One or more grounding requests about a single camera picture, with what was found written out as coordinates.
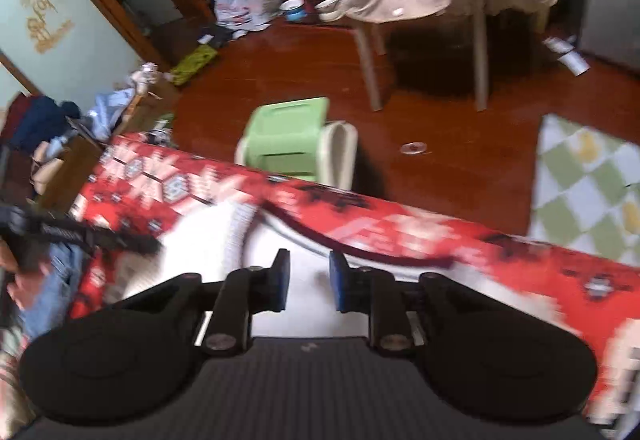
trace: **green checkered rug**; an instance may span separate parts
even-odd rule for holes
[[[640,266],[640,147],[545,115],[529,236]]]

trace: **plastic bag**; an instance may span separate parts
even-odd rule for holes
[[[216,0],[218,24],[229,29],[254,30],[278,15],[280,0]]]
[[[282,0],[248,0],[251,20],[256,26],[266,24],[278,16]]]
[[[251,21],[249,0],[216,0],[214,11],[224,27],[238,27]]]

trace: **white paper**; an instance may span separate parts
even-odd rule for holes
[[[575,50],[565,54],[562,58],[558,58],[558,61],[564,64],[576,76],[587,72],[589,69],[589,64]]]
[[[561,40],[560,38],[547,38],[544,42],[546,47],[555,52],[556,54],[566,54],[567,52],[571,52],[574,49],[574,46],[566,42],[565,40]]]

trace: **bolt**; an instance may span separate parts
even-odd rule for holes
[[[380,340],[380,347],[389,352],[401,352],[411,348],[411,341],[401,334],[390,334]]]
[[[316,343],[307,343],[300,346],[300,349],[307,354],[310,354],[313,350],[316,350],[319,346]]]
[[[225,352],[236,346],[236,338],[228,334],[213,334],[205,339],[209,350]]]
[[[404,155],[421,155],[427,151],[427,145],[424,143],[408,143],[400,146],[400,153]]]

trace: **blue jeans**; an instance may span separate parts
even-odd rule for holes
[[[77,245],[52,243],[49,256],[51,272],[33,306],[20,313],[24,332],[32,341],[62,324],[82,276],[85,253]]]

